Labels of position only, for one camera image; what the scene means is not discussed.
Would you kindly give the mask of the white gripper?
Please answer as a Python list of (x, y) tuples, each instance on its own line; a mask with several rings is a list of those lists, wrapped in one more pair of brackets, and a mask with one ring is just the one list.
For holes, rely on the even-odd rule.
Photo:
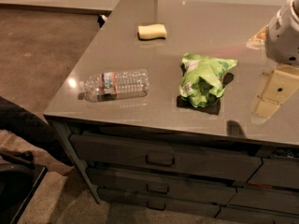
[(286, 0), (276, 15), (246, 43), (249, 49), (263, 49), (277, 63), (268, 76), (253, 114), (270, 119), (299, 89), (299, 0)]

